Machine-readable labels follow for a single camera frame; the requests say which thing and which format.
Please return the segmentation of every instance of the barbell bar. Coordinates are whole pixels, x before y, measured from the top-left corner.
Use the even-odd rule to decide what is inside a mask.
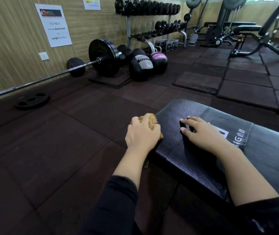
[[[62,72],[59,72],[57,74],[48,76],[46,78],[30,82],[21,86],[17,87],[11,87],[9,89],[0,91],[0,96],[14,92],[16,90],[23,89],[28,86],[35,85],[37,83],[47,81],[49,79],[61,76],[66,73],[70,73],[73,77],[80,77],[85,73],[85,68],[87,66],[93,65],[94,69],[98,72],[99,75],[106,76],[106,73],[108,73],[107,76],[113,76],[115,75],[120,68],[119,61],[124,60],[125,56],[117,50],[117,48],[107,39],[95,39],[93,40],[88,49],[88,54],[91,62],[80,64],[78,66],[75,66],[77,62],[83,62],[82,60],[78,58],[72,58],[79,61],[76,61],[76,63],[70,63],[70,60],[67,62],[67,70],[64,70]],[[83,69],[83,71],[80,71],[80,73],[76,73],[75,70]]]

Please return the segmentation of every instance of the black sleeve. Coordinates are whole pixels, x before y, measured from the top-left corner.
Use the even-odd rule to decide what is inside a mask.
[[[279,197],[238,207],[253,234],[279,234]]]
[[[79,235],[131,235],[137,199],[137,188],[130,179],[112,176]]]

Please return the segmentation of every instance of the hand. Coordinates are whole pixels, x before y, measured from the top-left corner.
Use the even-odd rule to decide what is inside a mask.
[[[193,133],[184,127],[181,128],[181,131],[199,148],[217,155],[219,149],[232,145],[220,134],[215,126],[212,126],[199,117],[188,116],[187,118],[186,120],[181,119],[180,121],[192,126],[196,132]]]
[[[133,117],[125,137],[128,149],[143,150],[146,156],[156,146],[161,133],[159,124],[154,124],[154,129],[151,130],[148,122],[149,114],[143,117],[141,123],[138,117]]]

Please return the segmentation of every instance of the wall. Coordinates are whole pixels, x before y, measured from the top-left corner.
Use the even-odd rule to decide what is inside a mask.
[[[201,24],[206,21],[216,21],[221,4],[222,0],[210,0],[204,10]],[[246,3],[243,8],[240,9],[236,21],[256,22],[257,25],[263,25],[277,6],[278,3]]]
[[[88,46],[96,38],[107,38],[116,46],[127,43],[125,17],[115,15],[115,0],[100,0],[101,11],[87,11],[83,0],[0,0],[0,91],[19,86],[65,69],[66,61],[78,57],[89,61]],[[158,0],[180,3],[180,1]],[[51,48],[35,3],[61,5],[69,28],[72,45]],[[185,3],[173,16],[183,20],[188,12]],[[131,17],[132,33],[153,30],[158,20],[167,16]],[[171,34],[170,38],[181,37]],[[132,41],[132,48],[147,47]],[[47,52],[48,61],[38,53]]]

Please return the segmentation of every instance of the wall socket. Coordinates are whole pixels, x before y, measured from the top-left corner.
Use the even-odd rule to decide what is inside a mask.
[[[39,53],[39,55],[40,55],[40,58],[41,58],[43,61],[49,59],[48,54],[47,54],[46,52]]]

